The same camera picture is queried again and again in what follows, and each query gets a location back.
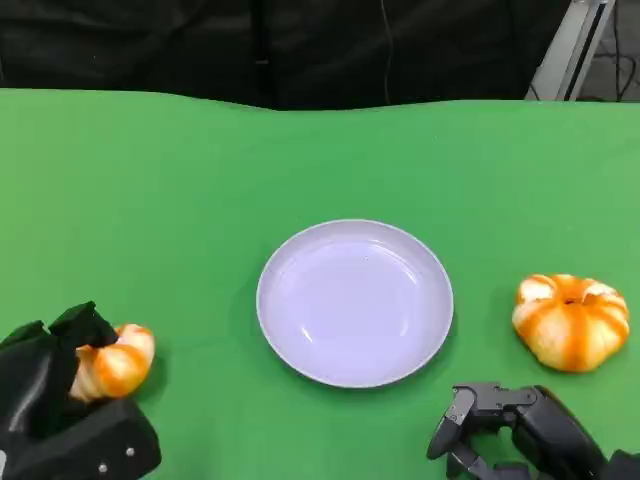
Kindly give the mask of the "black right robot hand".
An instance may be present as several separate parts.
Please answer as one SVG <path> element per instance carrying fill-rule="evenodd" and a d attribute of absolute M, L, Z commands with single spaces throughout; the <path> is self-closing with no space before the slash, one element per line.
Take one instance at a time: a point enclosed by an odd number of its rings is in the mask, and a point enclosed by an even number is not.
<path fill-rule="evenodd" d="M 459 383 L 430 439 L 426 456 L 446 458 L 446 477 L 458 479 L 596 479 L 608 463 L 602 450 L 571 411 L 547 388 L 518 389 L 498 383 Z M 511 430 L 526 458 L 489 465 L 472 448 L 472 437 Z"/>

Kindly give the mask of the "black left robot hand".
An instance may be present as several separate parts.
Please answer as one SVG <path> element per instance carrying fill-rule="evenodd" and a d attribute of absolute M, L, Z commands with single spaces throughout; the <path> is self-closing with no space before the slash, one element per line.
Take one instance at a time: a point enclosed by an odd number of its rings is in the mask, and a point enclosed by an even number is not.
<path fill-rule="evenodd" d="M 35 320 L 1 341 L 1 432 L 44 438 L 70 403 L 79 368 L 76 349 L 117 340 L 93 301 L 68 308 L 53 323 Z"/>

